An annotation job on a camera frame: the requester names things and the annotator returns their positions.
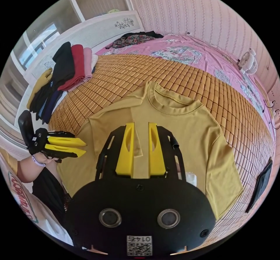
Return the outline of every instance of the white headboard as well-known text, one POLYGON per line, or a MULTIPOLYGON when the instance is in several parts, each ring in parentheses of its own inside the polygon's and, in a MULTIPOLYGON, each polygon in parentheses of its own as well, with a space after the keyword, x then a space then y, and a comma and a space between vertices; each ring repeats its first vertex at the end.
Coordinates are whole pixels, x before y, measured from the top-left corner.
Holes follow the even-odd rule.
POLYGON ((62 33, 44 48, 25 72, 24 78, 34 86, 36 80, 49 67, 54 66, 52 57, 65 42, 90 47, 93 53, 102 49, 126 33, 144 31, 137 11, 123 11, 97 16, 62 33))

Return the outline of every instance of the black device body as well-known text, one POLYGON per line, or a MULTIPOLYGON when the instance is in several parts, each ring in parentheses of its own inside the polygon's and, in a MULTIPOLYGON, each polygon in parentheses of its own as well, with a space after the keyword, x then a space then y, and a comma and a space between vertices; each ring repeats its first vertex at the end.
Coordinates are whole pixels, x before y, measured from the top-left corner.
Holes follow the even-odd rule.
MULTIPOLYGON (((185 247, 191 250, 206 240, 215 225, 211 205, 197 187, 186 182, 182 154, 172 133, 161 126, 157 130, 166 174, 150 179, 117 176, 115 169, 125 126, 110 134, 99 155, 95 181, 78 190, 65 214, 63 226, 74 246, 93 246, 116 257, 150 258, 170 255, 185 247), (175 156, 182 180, 178 178, 175 156), (117 226, 102 224, 100 214, 104 209, 119 213, 121 221, 117 226), (168 209, 179 213, 179 222, 165 229, 158 220, 160 213, 168 209)), ((107 216, 111 223, 115 218, 113 213, 107 216)))

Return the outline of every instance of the screw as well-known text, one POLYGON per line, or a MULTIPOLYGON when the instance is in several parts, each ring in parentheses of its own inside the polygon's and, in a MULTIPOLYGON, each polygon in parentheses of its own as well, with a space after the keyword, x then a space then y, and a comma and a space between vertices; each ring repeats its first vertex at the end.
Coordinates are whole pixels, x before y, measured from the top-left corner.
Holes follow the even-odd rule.
POLYGON ((206 230, 203 230, 201 233, 200 233, 200 237, 201 238, 205 238, 206 236, 208 236, 209 234, 209 230, 206 229, 206 230))
POLYGON ((143 186, 142 184, 138 184, 138 185, 136 186, 136 189, 137 189, 138 191, 143 191, 143 190, 144 190, 144 186, 143 186))

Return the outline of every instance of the yellow cloth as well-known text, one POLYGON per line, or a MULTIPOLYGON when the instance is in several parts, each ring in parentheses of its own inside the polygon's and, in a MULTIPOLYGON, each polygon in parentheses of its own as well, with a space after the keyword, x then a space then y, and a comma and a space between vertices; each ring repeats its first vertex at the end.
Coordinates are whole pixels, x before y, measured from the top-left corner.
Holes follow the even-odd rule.
POLYGON ((28 103, 26 105, 27 109, 30 109, 31 102, 35 96, 35 94, 44 86, 46 85, 52 78, 52 68, 47 69, 36 81, 36 84, 32 90, 32 93, 29 97, 28 103))
POLYGON ((58 172, 71 196, 94 181, 98 155, 107 137, 128 122, 135 123, 138 134, 134 139, 137 145, 133 178, 148 178, 148 123, 154 122, 177 139, 185 171, 197 176, 197 187, 207 196, 217 220, 243 192, 232 149, 208 109, 198 100, 147 82, 84 122, 77 137, 87 143, 87 153, 58 164, 58 172))
POLYGON ((4 157, 5 161, 7 162, 7 164, 10 166, 10 168, 14 171, 15 174, 17 174, 18 171, 18 161, 12 157, 11 155, 9 155, 8 152, 6 152, 6 150, 0 148, 0 153, 2 154, 2 156, 4 157))

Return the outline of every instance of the white t-shirt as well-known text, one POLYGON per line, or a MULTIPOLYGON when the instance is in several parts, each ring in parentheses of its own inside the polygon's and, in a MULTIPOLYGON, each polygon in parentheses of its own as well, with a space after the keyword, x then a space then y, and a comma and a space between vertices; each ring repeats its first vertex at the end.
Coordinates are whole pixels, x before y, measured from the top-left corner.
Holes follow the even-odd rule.
POLYGON ((53 213, 36 196, 26 189, 22 182, 17 178, 14 171, 7 164, 1 153, 0 167, 8 188, 26 216, 32 220, 36 226, 40 227, 53 237, 69 245, 73 245, 73 241, 69 234, 59 224, 53 213))

